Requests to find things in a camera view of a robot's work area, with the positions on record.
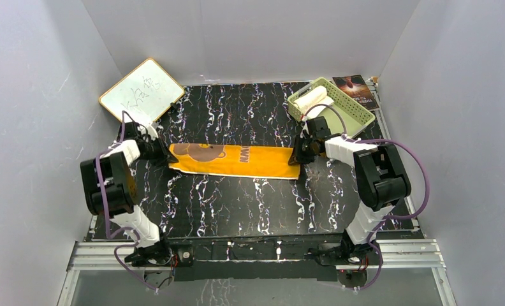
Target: rolled towel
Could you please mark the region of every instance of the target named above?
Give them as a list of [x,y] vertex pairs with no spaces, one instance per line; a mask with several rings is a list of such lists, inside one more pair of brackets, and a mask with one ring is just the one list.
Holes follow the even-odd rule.
[[[326,104],[326,105],[332,105],[334,104],[335,101],[330,98],[330,97],[325,97],[324,99],[320,100],[317,104]],[[307,118],[308,119],[313,119],[313,118],[316,118],[318,115],[320,115],[320,113],[325,109],[326,107],[325,106],[317,106],[315,108],[313,108],[308,114],[307,114]]]
[[306,95],[298,98],[294,103],[300,112],[305,113],[311,106],[318,104],[322,99],[328,96],[328,91],[324,86],[318,86]]

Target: book cover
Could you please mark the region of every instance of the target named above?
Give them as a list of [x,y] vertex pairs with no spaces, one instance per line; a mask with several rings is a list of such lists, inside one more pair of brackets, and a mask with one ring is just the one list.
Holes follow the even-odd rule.
[[371,91],[365,84],[361,75],[345,76],[342,78],[333,78],[336,86],[347,95],[351,96],[359,104],[368,110],[375,110],[378,103],[374,99]]

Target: black table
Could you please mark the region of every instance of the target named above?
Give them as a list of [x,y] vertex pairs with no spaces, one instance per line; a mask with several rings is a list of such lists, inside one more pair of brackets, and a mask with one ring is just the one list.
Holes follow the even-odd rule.
[[[168,144],[290,147],[298,124],[286,98],[306,84],[186,87],[179,109],[161,117],[158,131]],[[382,138],[378,121],[358,137]],[[132,172],[145,192],[141,208],[170,238],[342,233],[360,201],[351,167],[320,157],[298,180],[188,175],[144,161]],[[403,205],[393,212],[408,214]],[[103,223],[99,217],[88,240],[106,239]],[[389,222],[383,230],[412,228],[411,221]]]

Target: gray floor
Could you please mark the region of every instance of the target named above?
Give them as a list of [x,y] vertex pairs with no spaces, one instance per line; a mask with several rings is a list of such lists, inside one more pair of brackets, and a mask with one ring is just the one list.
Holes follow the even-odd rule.
[[176,282],[156,296],[126,272],[82,271],[72,305],[442,305],[429,268],[385,269],[357,295],[336,286],[313,279],[212,279]]

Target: orange object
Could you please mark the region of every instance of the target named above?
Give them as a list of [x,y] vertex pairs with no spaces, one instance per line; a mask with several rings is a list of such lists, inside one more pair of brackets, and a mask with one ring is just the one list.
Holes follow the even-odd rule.
[[184,173],[295,180],[300,165],[289,166],[292,148],[173,143],[170,168]]

